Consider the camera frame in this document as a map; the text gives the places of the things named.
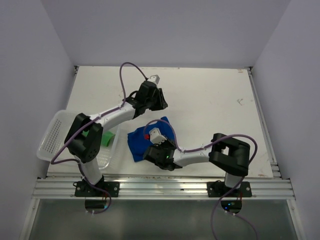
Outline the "green microfiber towel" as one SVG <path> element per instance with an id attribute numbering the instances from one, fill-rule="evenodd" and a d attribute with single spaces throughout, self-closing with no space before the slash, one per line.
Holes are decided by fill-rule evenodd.
<path id="1" fill-rule="evenodd" d="M 100 146 L 108 147 L 115 134 L 110 131 L 82 131 L 81 136 L 84 137 L 88 146 L 97 146 L 99 144 Z"/>

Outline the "blue microfiber towel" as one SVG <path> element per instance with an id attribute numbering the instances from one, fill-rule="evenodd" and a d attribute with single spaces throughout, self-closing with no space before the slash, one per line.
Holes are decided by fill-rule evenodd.
<path id="1" fill-rule="evenodd" d="M 152 145 L 148 139 L 145 139 L 145 134 L 148 134 L 153 128 L 158 128 L 162 135 L 166 136 L 172 141 L 175 138 L 172 129 L 162 121 L 157 121 L 148 125 L 145 130 L 145 134 L 144 128 L 144 126 L 139 127 L 135 131 L 127 134 L 127 144 L 135 163 L 144 160 L 143 155 L 145 151 L 149 146 Z"/>

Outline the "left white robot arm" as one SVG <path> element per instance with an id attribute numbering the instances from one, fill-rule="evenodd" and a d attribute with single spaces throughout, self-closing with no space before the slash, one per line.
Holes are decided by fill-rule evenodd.
<path id="1" fill-rule="evenodd" d="M 99 170 L 97 155 L 101 148 L 102 136 L 117 125 L 143 115 L 146 110 L 159 111 L 168 107 L 158 80 L 145 80 L 135 93 L 128 96 L 124 104 L 104 113 L 78 114 L 64 140 L 69 152 L 80 161 L 80 168 L 86 180 L 86 190 L 92 196 L 103 193 L 103 176 Z"/>

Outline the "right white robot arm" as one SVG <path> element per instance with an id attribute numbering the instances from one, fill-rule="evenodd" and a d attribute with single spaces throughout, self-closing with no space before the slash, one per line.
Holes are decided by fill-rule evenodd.
<path id="1" fill-rule="evenodd" d="M 210 150 L 179 151 L 175 142 L 152 130 L 149 134 L 152 144 L 143 154 L 143 159 L 167 171 L 181 169 L 188 165 L 211 163 L 225 171 L 223 192 L 235 196 L 240 190 L 240 180 L 248 175 L 250 150 L 248 143 L 234 137 L 216 133 L 211 140 Z"/>

